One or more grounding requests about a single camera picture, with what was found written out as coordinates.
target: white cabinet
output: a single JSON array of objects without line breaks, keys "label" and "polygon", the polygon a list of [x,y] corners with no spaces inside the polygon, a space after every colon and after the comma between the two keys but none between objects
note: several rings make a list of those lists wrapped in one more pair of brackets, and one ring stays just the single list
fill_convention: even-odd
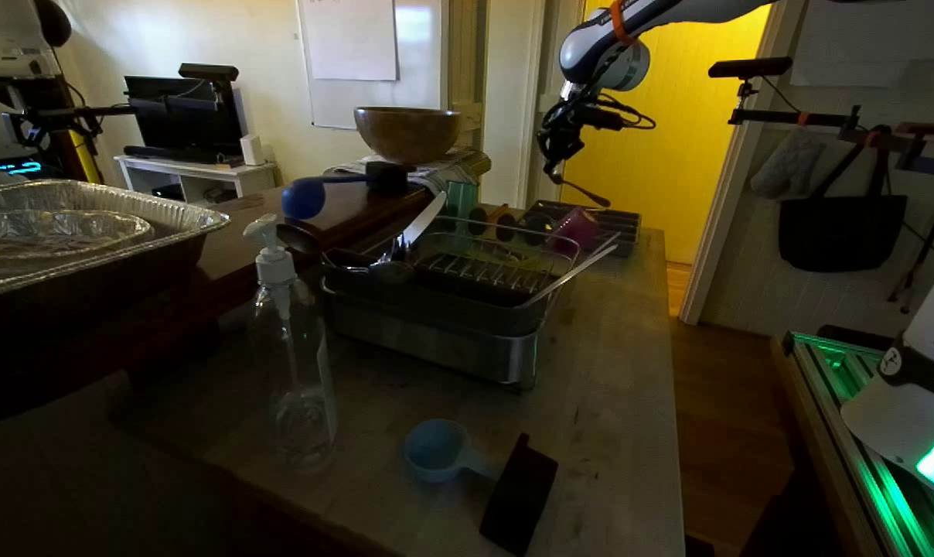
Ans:
[{"label": "white cabinet", "polygon": [[274,164],[191,164],[117,154],[125,186],[184,201],[226,201],[274,187]]}]

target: clear plastic bottle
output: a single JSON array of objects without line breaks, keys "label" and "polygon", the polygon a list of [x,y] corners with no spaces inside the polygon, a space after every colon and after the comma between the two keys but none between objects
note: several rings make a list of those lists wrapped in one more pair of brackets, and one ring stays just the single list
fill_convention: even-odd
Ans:
[{"label": "clear plastic bottle", "polygon": [[324,322],[274,236],[274,215],[253,218],[245,236],[264,243],[250,344],[268,391],[268,445],[295,469],[314,472],[327,464],[336,437]]}]

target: bowl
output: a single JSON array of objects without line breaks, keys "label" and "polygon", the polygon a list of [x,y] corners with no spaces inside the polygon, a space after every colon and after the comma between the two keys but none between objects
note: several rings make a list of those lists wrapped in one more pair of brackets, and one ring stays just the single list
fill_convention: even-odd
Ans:
[{"label": "bowl", "polygon": [[352,121],[368,148],[401,166],[447,157],[461,126],[459,112],[404,106],[358,106]]}]

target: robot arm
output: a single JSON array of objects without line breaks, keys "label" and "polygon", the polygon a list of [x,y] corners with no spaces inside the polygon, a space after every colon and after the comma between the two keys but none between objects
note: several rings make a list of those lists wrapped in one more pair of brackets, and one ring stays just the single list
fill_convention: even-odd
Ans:
[{"label": "robot arm", "polygon": [[54,47],[72,38],[72,20],[56,0],[0,4],[0,78],[42,81],[56,78]]},{"label": "robot arm", "polygon": [[544,172],[561,183],[561,164],[581,150],[581,126],[652,130],[655,123],[603,94],[603,88],[630,88],[649,72],[649,48],[637,44],[642,31],[668,20],[729,20],[770,0],[612,0],[571,27],[561,47],[565,86],[561,102],[544,113],[539,148]]}]

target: doorway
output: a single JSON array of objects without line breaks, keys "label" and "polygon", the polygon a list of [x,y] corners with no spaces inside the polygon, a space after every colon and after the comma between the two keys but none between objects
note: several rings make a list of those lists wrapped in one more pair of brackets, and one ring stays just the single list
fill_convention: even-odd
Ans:
[{"label": "doorway", "polygon": [[642,224],[665,232],[672,265],[672,308],[677,312],[705,236],[711,199],[733,139],[727,123],[740,81],[711,81],[719,59],[754,59],[770,7],[723,25],[665,25],[642,33],[652,52],[645,81],[630,93],[612,93],[624,106],[655,118],[655,130],[586,130],[586,150],[565,164],[581,183],[634,211]]}]

